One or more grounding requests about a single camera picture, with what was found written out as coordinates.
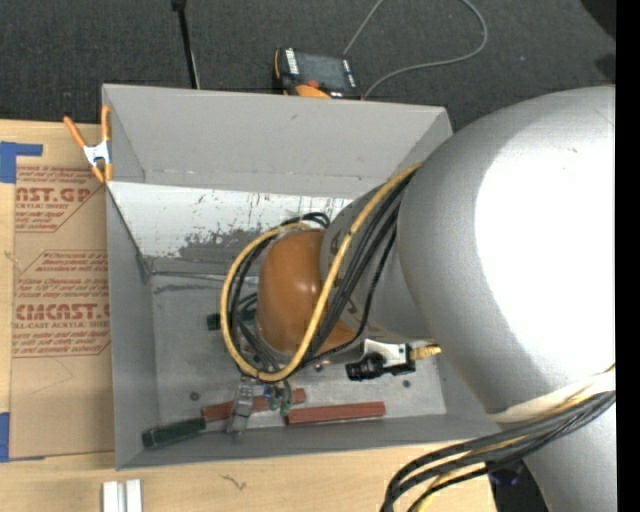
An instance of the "wooden block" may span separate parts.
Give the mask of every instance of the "wooden block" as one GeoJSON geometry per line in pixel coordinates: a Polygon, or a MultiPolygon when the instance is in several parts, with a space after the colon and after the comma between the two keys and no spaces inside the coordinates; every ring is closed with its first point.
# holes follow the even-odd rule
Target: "wooden block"
{"type": "Polygon", "coordinates": [[[224,420],[231,416],[233,402],[224,402],[222,404],[210,405],[202,409],[202,416],[207,421],[224,420]]]}
{"type": "Polygon", "coordinates": [[[285,418],[285,421],[287,425],[305,425],[309,423],[326,423],[328,421],[377,418],[384,416],[385,413],[384,402],[363,402],[359,404],[293,409],[285,418]]]}

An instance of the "brown dome-shaped object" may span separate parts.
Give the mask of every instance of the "brown dome-shaped object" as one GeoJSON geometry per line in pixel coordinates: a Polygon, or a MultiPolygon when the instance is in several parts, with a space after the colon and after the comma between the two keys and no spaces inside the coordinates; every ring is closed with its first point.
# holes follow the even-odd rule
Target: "brown dome-shaped object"
{"type": "MultiPolygon", "coordinates": [[[[302,342],[322,290],[320,247],[324,231],[297,231],[278,240],[265,256],[258,284],[258,330],[274,349],[293,355],[302,342]]],[[[319,353],[355,336],[342,320],[319,353]]]]}

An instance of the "table surface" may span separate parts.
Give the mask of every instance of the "table surface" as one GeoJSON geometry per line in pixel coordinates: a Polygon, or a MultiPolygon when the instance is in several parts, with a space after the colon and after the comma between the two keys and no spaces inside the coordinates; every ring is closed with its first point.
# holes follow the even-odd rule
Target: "table surface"
{"type": "MultiPolygon", "coordinates": [[[[95,126],[82,127],[90,139],[95,126]]],[[[55,152],[60,124],[1,121],[4,141],[30,142],[37,136],[55,152]]],[[[8,407],[10,318],[15,187],[0,184],[0,412],[8,407]]],[[[144,510],[159,511],[376,511],[386,483],[404,464],[442,444],[347,453],[226,461],[152,469],[114,470],[112,452],[47,457],[0,464],[0,511],[100,510],[101,484],[109,480],[143,481],[144,510]]],[[[404,510],[414,492],[398,502],[404,510]]],[[[450,488],[430,512],[495,512],[486,477],[450,488]]]]}

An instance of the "metal bracket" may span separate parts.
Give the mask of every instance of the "metal bracket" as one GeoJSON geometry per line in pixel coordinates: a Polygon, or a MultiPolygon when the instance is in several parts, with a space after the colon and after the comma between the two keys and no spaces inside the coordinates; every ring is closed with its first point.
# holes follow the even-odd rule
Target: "metal bracket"
{"type": "Polygon", "coordinates": [[[243,377],[242,382],[238,386],[236,400],[233,403],[231,411],[231,419],[227,426],[227,432],[240,433],[244,432],[249,423],[249,417],[253,410],[253,382],[243,377]]]}
{"type": "Polygon", "coordinates": [[[142,512],[142,480],[104,482],[102,512],[142,512]]]}
{"type": "Polygon", "coordinates": [[[364,340],[363,352],[367,354],[377,352],[384,357],[383,368],[398,366],[407,362],[407,345],[396,345],[395,343],[381,343],[379,341],[364,340]]]}

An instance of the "blue tape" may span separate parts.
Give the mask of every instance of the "blue tape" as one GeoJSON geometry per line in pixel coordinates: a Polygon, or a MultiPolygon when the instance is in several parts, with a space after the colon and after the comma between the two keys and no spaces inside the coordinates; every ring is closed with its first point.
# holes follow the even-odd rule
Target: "blue tape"
{"type": "Polygon", "coordinates": [[[0,183],[16,182],[18,156],[42,156],[42,144],[0,142],[0,183]]]}
{"type": "Polygon", "coordinates": [[[0,463],[9,461],[9,413],[0,414],[0,463]]]}

